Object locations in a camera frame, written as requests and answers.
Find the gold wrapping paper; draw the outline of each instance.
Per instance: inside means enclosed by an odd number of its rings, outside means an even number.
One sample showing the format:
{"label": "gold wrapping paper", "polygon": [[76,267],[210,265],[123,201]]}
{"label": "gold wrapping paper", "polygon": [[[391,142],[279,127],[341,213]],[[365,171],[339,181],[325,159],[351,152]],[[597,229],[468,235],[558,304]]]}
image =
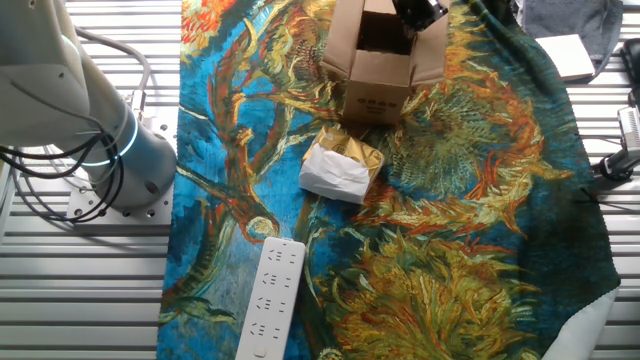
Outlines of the gold wrapping paper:
{"label": "gold wrapping paper", "polygon": [[335,151],[340,155],[349,157],[363,164],[369,169],[369,178],[372,181],[378,175],[378,172],[380,172],[384,164],[384,155],[382,155],[380,151],[339,130],[327,126],[322,127],[322,130],[320,130],[318,136],[313,140],[309,150],[307,150],[307,153],[302,157],[302,162],[309,158],[311,149],[315,144],[320,144],[320,146],[327,150]]}

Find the white tissue paper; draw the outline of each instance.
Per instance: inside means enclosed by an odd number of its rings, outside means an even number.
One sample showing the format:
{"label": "white tissue paper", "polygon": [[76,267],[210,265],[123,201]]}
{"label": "white tissue paper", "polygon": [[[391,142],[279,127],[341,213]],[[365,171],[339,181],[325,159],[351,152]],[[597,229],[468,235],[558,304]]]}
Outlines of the white tissue paper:
{"label": "white tissue paper", "polygon": [[362,204],[371,178],[357,161],[315,144],[300,169],[300,187],[332,200]]}

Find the colorful fabric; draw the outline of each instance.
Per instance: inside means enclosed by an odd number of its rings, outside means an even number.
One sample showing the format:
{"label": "colorful fabric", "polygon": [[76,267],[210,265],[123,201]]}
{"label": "colorful fabric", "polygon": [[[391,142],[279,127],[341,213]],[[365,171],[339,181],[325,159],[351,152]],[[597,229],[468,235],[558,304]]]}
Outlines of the colorful fabric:
{"label": "colorful fabric", "polygon": [[266,236],[308,248],[285,359],[539,359],[618,286],[567,93],[497,3],[452,4],[446,79],[363,136],[388,161],[358,206],[298,188],[342,109],[335,0],[184,1],[159,359],[235,357]]}

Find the white power strip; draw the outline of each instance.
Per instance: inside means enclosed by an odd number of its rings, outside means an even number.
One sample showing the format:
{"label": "white power strip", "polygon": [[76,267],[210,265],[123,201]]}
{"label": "white power strip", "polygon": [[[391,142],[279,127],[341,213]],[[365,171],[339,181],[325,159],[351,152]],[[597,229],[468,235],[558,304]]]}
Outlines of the white power strip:
{"label": "white power strip", "polygon": [[302,243],[264,241],[236,360],[282,360],[302,273]]}

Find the white metal table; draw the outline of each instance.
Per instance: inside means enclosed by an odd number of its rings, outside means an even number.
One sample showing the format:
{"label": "white metal table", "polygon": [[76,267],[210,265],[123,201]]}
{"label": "white metal table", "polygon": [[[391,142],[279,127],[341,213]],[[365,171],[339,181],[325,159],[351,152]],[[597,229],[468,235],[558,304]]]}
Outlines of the white metal table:
{"label": "white metal table", "polygon": [[[146,124],[173,140],[181,2],[76,0],[67,7],[75,24],[124,41],[149,58]],[[625,0],[621,41],[634,37],[640,37],[640,0]],[[142,73],[135,59],[89,41],[83,46],[123,94],[135,88]],[[592,84],[569,88],[593,163],[619,149],[602,137],[619,137],[616,111],[625,106],[629,90],[619,57]],[[66,211],[66,183],[34,185],[54,209]],[[603,199],[629,210],[602,205],[622,287],[593,359],[640,359],[640,178],[605,192]],[[0,359],[155,359],[166,227],[87,237],[48,224],[17,197],[0,226]]]}

